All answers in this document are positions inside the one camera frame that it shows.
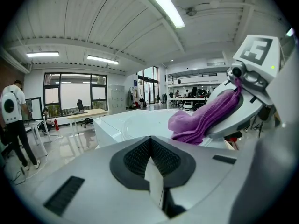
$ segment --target floor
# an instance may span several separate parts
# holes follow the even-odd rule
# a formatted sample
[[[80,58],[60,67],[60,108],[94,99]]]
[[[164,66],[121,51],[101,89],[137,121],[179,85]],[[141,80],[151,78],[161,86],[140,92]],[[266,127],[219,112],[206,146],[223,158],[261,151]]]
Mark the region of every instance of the floor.
[[[151,104],[143,109],[166,109],[166,104]],[[51,130],[51,143],[48,141],[47,136],[41,134],[41,137],[44,141],[44,146],[48,152],[48,156],[43,154],[41,147],[36,145],[33,134],[29,132],[29,143],[36,158],[41,160],[41,165],[38,170],[35,170],[31,163],[30,170],[26,172],[24,176],[20,171],[21,164],[14,151],[12,151],[9,156],[6,157],[6,166],[4,169],[8,179],[11,180],[11,184],[14,185],[18,190],[31,195],[34,193],[38,185],[53,172],[81,154],[94,150],[98,144],[93,126],[90,125],[84,129],[79,125],[78,131],[79,148],[77,148],[75,144],[74,137],[69,126],[60,127],[59,131]],[[263,130],[261,137],[263,137],[267,132],[267,129]],[[240,150],[243,149],[248,139],[258,136],[258,131],[249,129],[247,133],[242,131],[242,134],[243,136],[237,142]]]

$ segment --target red fire extinguisher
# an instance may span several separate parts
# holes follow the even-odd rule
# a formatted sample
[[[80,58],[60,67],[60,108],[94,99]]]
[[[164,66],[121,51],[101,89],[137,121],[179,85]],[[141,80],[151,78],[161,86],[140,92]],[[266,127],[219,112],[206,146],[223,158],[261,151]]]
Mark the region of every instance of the red fire extinguisher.
[[[54,124],[55,124],[55,128],[56,128],[56,130],[59,130],[59,126],[58,126],[58,123],[57,123],[57,120],[56,120],[56,119],[54,119]]]

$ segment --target white t-shirt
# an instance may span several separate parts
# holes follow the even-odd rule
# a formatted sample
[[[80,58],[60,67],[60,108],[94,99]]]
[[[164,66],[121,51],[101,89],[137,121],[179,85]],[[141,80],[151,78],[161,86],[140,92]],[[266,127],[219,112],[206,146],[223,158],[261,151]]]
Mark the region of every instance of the white t-shirt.
[[[6,93],[9,93],[9,92],[14,92],[15,96],[19,99],[20,104],[26,103],[25,95],[24,95],[23,91],[15,84],[4,88],[2,95],[1,95],[1,102],[2,102],[3,95],[5,95]],[[21,108],[19,109],[19,120],[23,120]]]

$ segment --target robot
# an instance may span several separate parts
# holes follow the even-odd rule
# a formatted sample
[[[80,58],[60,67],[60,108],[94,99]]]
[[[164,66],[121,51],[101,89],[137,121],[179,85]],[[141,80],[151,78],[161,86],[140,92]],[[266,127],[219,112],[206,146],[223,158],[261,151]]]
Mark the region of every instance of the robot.
[[[243,129],[264,106],[275,110],[266,88],[282,64],[278,38],[249,35],[234,59],[227,81],[208,103],[235,90],[236,77],[242,95],[235,110],[209,129],[211,138]],[[288,184],[298,159],[285,162],[288,155],[277,158],[276,150],[298,151],[298,127],[249,140],[242,152],[155,136],[127,140],[83,154],[53,173],[34,195],[43,206],[26,202],[45,223],[250,223]],[[285,132],[289,142],[281,146]],[[160,205],[144,179],[150,158],[163,177]]]

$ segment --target ceiling light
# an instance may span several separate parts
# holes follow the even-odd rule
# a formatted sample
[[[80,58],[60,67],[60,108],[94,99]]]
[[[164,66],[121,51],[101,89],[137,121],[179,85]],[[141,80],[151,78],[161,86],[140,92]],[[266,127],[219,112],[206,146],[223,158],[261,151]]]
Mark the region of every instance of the ceiling light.
[[[161,8],[169,16],[170,20],[173,22],[176,28],[183,28],[185,26],[181,16],[176,10],[175,6],[170,0],[155,0]]]
[[[293,28],[291,28],[291,29],[286,33],[286,35],[287,35],[287,36],[292,36],[294,33],[295,33],[295,30],[294,30]]]
[[[117,65],[119,63],[117,61],[113,61],[113,60],[109,60],[109,59],[105,59],[105,58],[100,58],[100,57],[97,57],[97,56],[87,56],[87,59],[100,61],[100,62],[107,62],[107,63],[111,63],[111,64],[114,64],[114,65]]]
[[[59,56],[57,51],[50,51],[50,52],[32,52],[27,53],[28,57],[39,57],[39,56]]]

